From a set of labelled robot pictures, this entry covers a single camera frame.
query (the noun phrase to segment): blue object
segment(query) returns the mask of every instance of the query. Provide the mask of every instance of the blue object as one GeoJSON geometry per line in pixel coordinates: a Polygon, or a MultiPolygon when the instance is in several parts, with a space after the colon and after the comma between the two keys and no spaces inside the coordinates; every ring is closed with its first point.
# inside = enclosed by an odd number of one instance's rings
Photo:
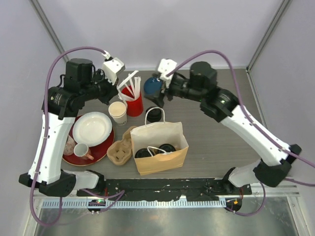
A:
{"type": "Polygon", "coordinates": [[[146,95],[154,94],[162,87],[162,81],[156,77],[151,77],[146,80],[143,86],[144,93],[146,95]]]}

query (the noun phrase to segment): white straw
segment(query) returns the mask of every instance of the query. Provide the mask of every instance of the white straw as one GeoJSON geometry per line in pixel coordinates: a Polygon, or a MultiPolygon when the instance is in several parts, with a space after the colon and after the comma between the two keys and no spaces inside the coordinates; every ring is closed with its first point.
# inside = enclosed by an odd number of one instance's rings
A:
{"type": "Polygon", "coordinates": [[[133,71],[131,74],[128,75],[127,78],[125,78],[118,86],[117,88],[120,89],[124,84],[126,84],[136,73],[138,73],[138,70],[133,71]]]}
{"type": "MultiPolygon", "coordinates": [[[[120,90],[118,89],[118,94],[119,94],[119,96],[120,95],[123,95],[122,94],[122,92],[120,92],[120,90]]],[[[126,106],[126,108],[128,107],[128,104],[126,103],[126,101],[125,101],[125,99],[124,99],[124,96],[120,96],[121,97],[121,99],[123,100],[123,102],[124,102],[124,105],[126,106]]]]}
{"type": "Polygon", "coordinates": [[[134,84],[135,84],[135,92],[136,92],[136,97],[135,97],[135,100],[138,99],[138,77],[134,77],[134,84]]]}
{"type": "Polygon", "coordinates": [[[123,93],[122,93],[122,96],[124,97],[124,99],[125,99],[126,101],[133,101],[133,100],[134,100],[134,98],[129,97],[129,96],[123,94],[123,93]]]}
{"type": "Polygon", "coordinates": [[[134,94],[134,95],[136,95],[136,93],[135,93],[135,88],[134,88],[133,81],[132,81],[132,78],[130,79],[130,84],[131,84],[131,88],[132,88],[133,94],[134,94]]]}
{"type": "Polygon", "coordinates": [[[138,77],[138,97],[140,96],[141,77],[138,77]]]}
{"type": "Polygon", "coordinates": [[[124,84],[125,87],[128,89],[128,91],[131,93],[131,95],[134,97],[134,93],[131,91],[131,89],[129,88],[129,86],[127,84],[124,84]]]}

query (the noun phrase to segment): white plate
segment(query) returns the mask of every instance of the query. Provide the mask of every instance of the white plate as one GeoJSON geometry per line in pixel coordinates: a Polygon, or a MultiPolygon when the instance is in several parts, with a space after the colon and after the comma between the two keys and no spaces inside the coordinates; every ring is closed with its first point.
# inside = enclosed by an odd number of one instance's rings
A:
{"type": "Polygon", "coordinates": [[[110,118],[101,112],[90,112],[81,116],[73,126],[73,138],[80,144],[94,147],[103,143],[112,132],[110,118]]]}

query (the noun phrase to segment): red cup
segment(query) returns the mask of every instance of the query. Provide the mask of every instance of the red cup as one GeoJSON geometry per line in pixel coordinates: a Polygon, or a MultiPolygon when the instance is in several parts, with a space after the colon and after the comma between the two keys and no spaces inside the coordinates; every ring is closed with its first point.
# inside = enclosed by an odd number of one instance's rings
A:
{"type": "MultiPolygon", "coordinates": [[[[131,93],[128,91],[128,89],[126,87],[122,90],[122,93],[127,95],[128,97],[134,98],[134,96],[131,95],[131,93]]],[[[140,95],[139,95],[137,100],[132,101],[132,102],[126,101],[126,103],[128,105],[128,107],[127,107],[127,115],[128,116],[137,117],[143,113],[143,103],[142,103],[141,92],[140,92],[140,95]]]]}

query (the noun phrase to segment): white wall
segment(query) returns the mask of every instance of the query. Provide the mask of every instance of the white wall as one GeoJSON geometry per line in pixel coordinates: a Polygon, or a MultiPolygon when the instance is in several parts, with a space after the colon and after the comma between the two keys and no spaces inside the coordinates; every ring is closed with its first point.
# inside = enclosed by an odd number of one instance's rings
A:
{"type": "MultiPolygon", "coordinates": [[[[294,0],[280,21],[252,76],[268,128],[315,162],[315,1],[294,0]]],[[[315,183],[313,168],[296,161],[296,180],[315,183]]],[[[312,222],[315,188],[300,186],[312,222]]]]}
{"type": "MultiPolygon", "coordinates": [[[[281,0],[40,0],[65,49],[101,47],[127,69],[217,49],[247,66],[281,0]]],[[[77,53],[96,60],[95,54],[77,53]]],[[[214,66],[219,56],[205,56],[214,66]]]]}
{"type": "Polygon", "coordinates": [[[21,236],[30,189],[18,178],[35,156],[46,75],[58,52],[28,1],[1,1],[0,22],[0,234],[21,236]]]}

